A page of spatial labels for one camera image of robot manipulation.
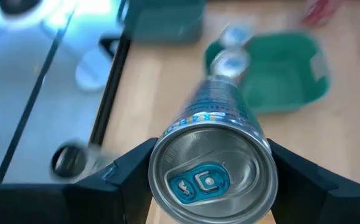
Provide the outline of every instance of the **pull tab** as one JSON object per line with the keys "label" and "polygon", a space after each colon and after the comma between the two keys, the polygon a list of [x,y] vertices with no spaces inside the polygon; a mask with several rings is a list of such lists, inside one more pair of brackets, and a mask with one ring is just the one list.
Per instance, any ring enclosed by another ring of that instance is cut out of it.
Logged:
{"label": "pull tab", "polygon": [[202,164],[169,179],[169,186],[181,203],[220,197],[230,186],[230,177],[220,164]]}
{"label": "pull tab", "polygon": [[195,179],[197,180],[199,188],[206,192],[217,188],[217,186],[212,186],[215,184],[215,180],[212,177],[209,177],[209,176],[205,177],[204,183],[202,183],[202,178],[208,174],[209,174],[209,171],[205,171],[205,172],[195,175]]}
{"label": "pull tab", "polygon": [[242,30],[238,27],[232,28],[230,31],[231,35],[237,39],[239,42],[245,40],[247,38],[247,34],[245,30]]}

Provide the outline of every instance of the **wooden surface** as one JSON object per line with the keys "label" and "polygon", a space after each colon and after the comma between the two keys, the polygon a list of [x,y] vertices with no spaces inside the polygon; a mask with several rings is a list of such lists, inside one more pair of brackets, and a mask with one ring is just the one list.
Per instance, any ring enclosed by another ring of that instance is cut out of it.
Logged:
{"label": "wooden surface", "polygon": [[[257,32],[298,28],[304,2],[216,2],[207,6],[204,36],[181,47],[131,46],[104,147],[124,154],[159,136],[203,78],[202,56],[228,22],[252,17]],[[360,182],[360,1],[346,1],[315,28],[333,75],[326,98],[299,111],[259,116],[267,137]],[[151,204],[147,223],[175,223]],[[259,223],[274,223],[269,213]]]}

